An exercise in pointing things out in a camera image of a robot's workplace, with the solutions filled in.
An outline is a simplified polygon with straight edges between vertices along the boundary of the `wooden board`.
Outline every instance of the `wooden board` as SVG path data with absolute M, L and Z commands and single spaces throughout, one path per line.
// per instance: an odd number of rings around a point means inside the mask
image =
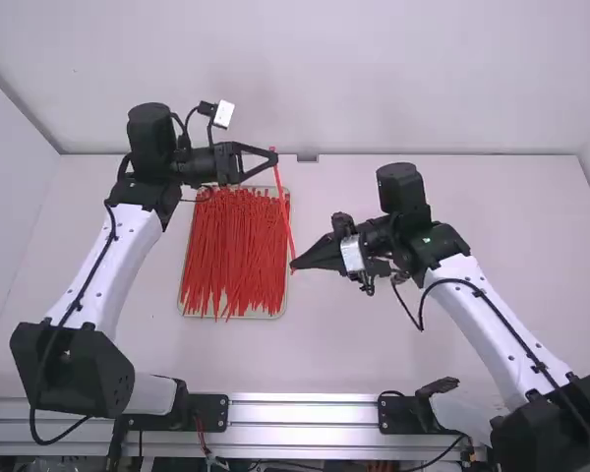
M 258 190 L 261 192 L 263 192 L 266 189 L 268 191 L 268 195 L 270 197 L 273 197 L 273 198 L 279 197 L 279 192 L 277 191 L 277 187 L 268 187 L 268 186 L 250 187 L 250 186 L 243 185 L 243 186 L 240 186 L 240 188 L 241 189 L 255 189 L 255 190 Z M 290 196 L 290 191 L 288 189 L 283 188 L 283 191 L 284 191 L 285 198 L 286 198 L 286 196 Z M 194 225 L 192 224 L 192 221 L 191 221 L 191 227 L 190 227 L 190 231 L 189 231 L 189 235 L 188 235 L 189 238 L 191 237 L 193 230 L 194 230 Z M 289 278 L 289 274 L 291 272 L 288 267 L 288 263 L 290 262 L 290 254 L 288 251 L 288 242 L 287 242 L 284 257 L 286 258 L 286 271 L 284 273 L 284 277 L 285 277 L 284 297 L 282 298 L 282 305 L 281 305 L 279 311 L 277 313 L 275 313 L 274 315 L 272 315 L 271 313 L 268 312 L 268 310 L 263 310 L 261 307 L 257 307 L 255 310 L 252 307 L 249 307 L 245 311 L 244 316 L 242 316 L 242 317 L 232 316 L 231 318 L 229 318 L 229 320 L 277 320 L 279 317 L 284 315 L 284 311 L 286 310 L 286 296 L 288 294 L 288 278 Z M 222 310 L 226 306 L 227 306 L 227 295 L 225 293 L 225 290 L 223 290 L 223 293 L 220 298 L 220 312 L 222 312 Z M 177 309 L 179 310 L 179 313 L 184 317 L 200 318 L 203 320 L 212 320 L 212 321 L 217 320 L 217 318 L 214 316 L 214 304 L 213 303 L 209 303 L 207 305 L 207 313 L 205 315 L 203 315 L 201 312 L 184 313 L 184 300 L 182 299 L 182 286 L 181 286 L 181 284 L 179 286 L 179 295 L 177 296 Z
M 0 323 L 0 394 L 22 388 L 9 351 L 20 320 L 39 321 L 80 266 L 104 217 L 119 156 L 64 158 Z M 298 253 L 330 230 L 335 211 L 381 214 L 376 169 L 414 162 L 434 218 L 452 224 L 527 326 L 574 372 L 590 372 L 590 190 L 575 156 L 322 155 L 280 157 L 293 193 Z M 272 185 L 270 172 L 253 185 Z M 147 256 L 120 316 L 116 343 L 140 371 L 192 390 L 411 391 L 443 376 L 476 392 L 494 385 L 472 346 L 434 301 L 426 331 L 406 319 L 386 283 L 367 297 L 345 278 L 298 271 L 274 323 L 204 323 L 179 316 L 177 291 L 192 204 L 180 205 Z M 419 291 L 401 287 L 409 306 Z

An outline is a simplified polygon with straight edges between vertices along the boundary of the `black clamp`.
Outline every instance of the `black clamp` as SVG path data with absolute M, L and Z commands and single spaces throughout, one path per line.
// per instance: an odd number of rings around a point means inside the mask
M 458 386 L 459 379 L 444 377 L 418 389 L 415 396 L 384 391 L 377 401 L 379 430 L 384 435 L 419 435 L 439 430 L 429 399 Z

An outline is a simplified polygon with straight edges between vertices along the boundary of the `wooden tray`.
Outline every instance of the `wooden tray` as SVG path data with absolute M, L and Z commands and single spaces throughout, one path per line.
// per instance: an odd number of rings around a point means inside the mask
M 279 192 L 277 191 L 277 187 L 268 187 L 268 186 L 262 186 L 262 185 L 250 185 L 250 186 L 245 186 L 245 185 L 232 185 L 231 186 L 232 190 L 238 190 L 238 189 L 249 189 L 249 190 L 256 190 L 256 191 L 260 191 L 262 193 L 265 192 L 265 189 L 268 189 L 268 195 L 270 197 L 275 197 L 275 198 L 279 198 Z M 284 191 L 284 198 L 286 198 L 286 196 L 290 196 L 290 192 L 286 187 L 282 187 L 282 190 Z M 291 215 L 293 213 L 293 201 L 291 199 L 290 202 L 290 210 L 289 210 L 289 220 L 291 218 Z M 189 238 L 189 244 L 190 244 L 190 238 L 192 236 L 192 232 L 193 232 L 193 228 L 194 228 L 194 220 L 193 220 L 193 224 L 190 225 L 190 232 L 188 233 L 188 238 Z M 286 281 L 284 283 L 284 298 L 282 299 L 282 305 L 279 309 L 279 311 L 275 314 L 275 315 L 270 315 L 268 311 L 266 310 L 252 310 L 251 308 L 245 311 L 244 316 L 239 317 L 235 314 L 232 314 L 232 316 L 230 317 L 230 320 L 275 320 L 280 318 L 282 315 L 284 315 L 284 312 L 286 311 L 286 294 L 288 293 L 288 279 L 290 277 L 290 267 L 288 265 L 288 260 L 289 260 L 289 249 L 288 249 L 288 243 L 286 244 L 286 252 L 284 254 L 284 257 L 286 258 L 286 271 L 284 273 L 284 277 L 286 277 Z M 179 280 L 179 292 L 177 294 L 177 309 L 179 310 L 179 313 L 186 318 L 204 318 L 206 320 L 211 320 L 214 321 L 214 305 L 213 303 L 210 301 L 209 305 L 207 306 L 207 313 L 205 315 L 201 315 L 201 312 L 190 312 L 190 313 L 184 313 L 184 304 L 182 301 L 182 281 L 183 281 L 183 271 L 182 271 L 182 278 Z M 225 291 L 223 290 L 223 293 L 221 295 L 220 298 L 220 307 L 219 310 L 222 312 L 223 308 L 227 305 L 227 295 L 225 295 Z M 226 317 L 223 318 L 218 318 L 219 320 L 223 320 L 225 321 Z

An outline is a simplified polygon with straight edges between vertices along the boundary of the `red zip tie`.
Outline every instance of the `red zip tie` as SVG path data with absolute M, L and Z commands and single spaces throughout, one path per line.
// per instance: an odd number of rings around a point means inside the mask
M 291 233 L 291 225 L 288 221 L 288 213 L 286 212 L 286 202 L 284 200 L 284 189 L 282 188 L 282 182 L 279 178 L 279 170 L 277 170 L 277 165 L 273 167 L 273 176 L 275 177 L 275 185 L 277 186 L 277 192 L 279 193 L 279 205 L 282 210 L 282 218 L 284 219 L 284 227 L 286 229 L 286 234 L 288 236 L 288 245 L 291 250 L 291 261 L 293 261 L 297 256 L 295 254 L 295 243 L 293 243 L 293 234 Z

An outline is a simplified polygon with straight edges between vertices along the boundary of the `white wall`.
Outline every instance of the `white wall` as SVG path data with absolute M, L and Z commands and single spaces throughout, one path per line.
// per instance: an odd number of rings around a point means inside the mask
M 0 90 L 0 314 L 59 154 Z
M 14 0 L 0 74 L 67 152 L 226 97 L 228 137 L 280 150 L 565 151 L 590 179 L 590 0 Z

